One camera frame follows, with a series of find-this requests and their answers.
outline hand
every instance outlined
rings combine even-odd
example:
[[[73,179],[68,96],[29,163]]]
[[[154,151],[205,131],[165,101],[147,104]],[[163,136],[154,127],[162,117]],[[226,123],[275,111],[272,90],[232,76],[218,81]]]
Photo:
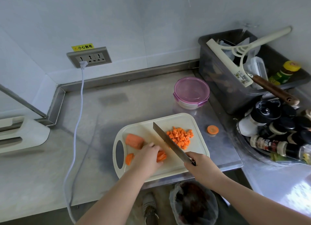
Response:
[[[144,181],[148,179],[163,164],[163,162],[157,163],[156,161],[159,150],[162,150],[161,147],[155,145],[153,142],[145,145],[139,153],[135,155],[130,170],[138,172]]]
[[[226,179],[226,176],[208,156],[191,151],[186,152],[186,154],[196,162],[196,166],[191,163],[184,163],[189,172],[202,185],[216,191],[218,186]]]

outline trash bag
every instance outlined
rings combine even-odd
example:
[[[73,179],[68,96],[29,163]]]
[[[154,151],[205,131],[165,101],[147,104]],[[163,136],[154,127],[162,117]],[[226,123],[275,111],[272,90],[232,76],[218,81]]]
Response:
[[[218,218],[215,195],[196,181],[177,183],[169,201],[178,225],[213,225]]]

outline power cord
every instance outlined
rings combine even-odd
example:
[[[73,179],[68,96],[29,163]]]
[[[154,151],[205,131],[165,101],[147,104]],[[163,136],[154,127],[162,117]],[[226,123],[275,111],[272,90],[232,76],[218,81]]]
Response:
[[[81,116],[82,116],[82,110],[83,110],[83,86],[84,86],[84,74],[83,74],[83,70],[84,68],[88,65],[88,62],[87,61],[83,61],[83,62],[80,62],[80,67],[81,67],[81,72],[82,72],[82,85],[81,85],[81,108],[80,108],[80,115],[79,115],[79,118],[78,118],[78,121],[77,121],[77,124],[76,124],[76,128],[75,128],[75,132],[73,134],[73,159],[72,159],[72,163],[69,167],[69,170],[65,176],[65,179],[64,179],[64,183],[63,183],[63,190],[64,190],[64,197],[65,197],[65,201],[66,201],[66,205],[67,205],[67,210],[68,210],[68,213],[69,213],[69,217],[72,221],[73,224],[76,224],[76,220],[74,219],[73,215],[72,215],[72,212],[71,212],[71,209],[70,209],[70,203],[69,201],[67,200],[67,197],[66,197],[66,181],[68,179],[68,176],[73,168],[73,165],[75,164],[75,161],[76,161],[76,135],[77,135],[77,129],[78,129],[78,125],[80,123],[80,120],[81,120]]]

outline left hand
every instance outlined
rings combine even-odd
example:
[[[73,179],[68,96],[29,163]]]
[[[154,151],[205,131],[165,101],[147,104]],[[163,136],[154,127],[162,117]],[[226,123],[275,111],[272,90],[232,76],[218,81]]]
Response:
[[[131,171],[138,172],[144,180],[147,180],[158,168],[163,164],[156,161],[158,152],[162,150],[160,146],[155,145],[153,142],[145,145],[131,163]]]

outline pink lid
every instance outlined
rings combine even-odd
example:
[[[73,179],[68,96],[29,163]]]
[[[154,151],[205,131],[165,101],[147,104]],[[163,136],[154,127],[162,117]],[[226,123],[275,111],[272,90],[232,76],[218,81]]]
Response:
[[[209,96],[209,86],[199,78],[182,78],[174,86],[174,97],[177,101],[201,106],[208,100]]]

